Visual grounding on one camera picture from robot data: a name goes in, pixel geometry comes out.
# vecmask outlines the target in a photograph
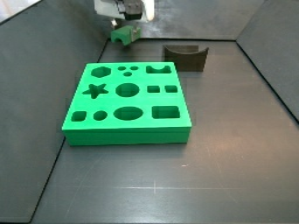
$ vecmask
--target brown object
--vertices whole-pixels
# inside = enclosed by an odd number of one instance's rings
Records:
[[[179,72],[203,72],[210,48],[198,45],[165,45],[163,61],[174,62]]]

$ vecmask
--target shape sorter board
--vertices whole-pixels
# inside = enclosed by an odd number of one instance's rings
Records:
[[[186,143],[191,127],[173,62],[87,64],[62,127],[70,145]]]

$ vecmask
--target square hole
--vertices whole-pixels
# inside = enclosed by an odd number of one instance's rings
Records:
[[[83,122],[87,118],[87,111],[76,111],[72,113],[71,120],[74,122]]]
[[[165,86],[166,93],[178,93],[178,87],[177,86]]]
[[[154,119],[181,118],[181,111],[177,106],[155,106],[153,107]]]
[[[159,86],[149,86],[147,93],[161,93],[161,87]]]

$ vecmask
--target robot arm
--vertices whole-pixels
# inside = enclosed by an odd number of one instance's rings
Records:
[[[111,41],[121,40],[125,46],[141,39],[142,29],[137,23],[147,23],[155,18],[155,0],[95,0],[95,9],[99,15],[113,18]],[[137,23],[117,29],[117,18]]]
[[[155,0],[95,0],[99,15],[147,23],[155,18]]]

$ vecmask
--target gray table surface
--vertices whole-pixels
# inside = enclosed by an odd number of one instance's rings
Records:
[[[109,44],[101,62],[161,61],[163,45],[210,47],[179,73],[187,144],[64,144],[32,223],[299,221],[299,131],[234,42]]]

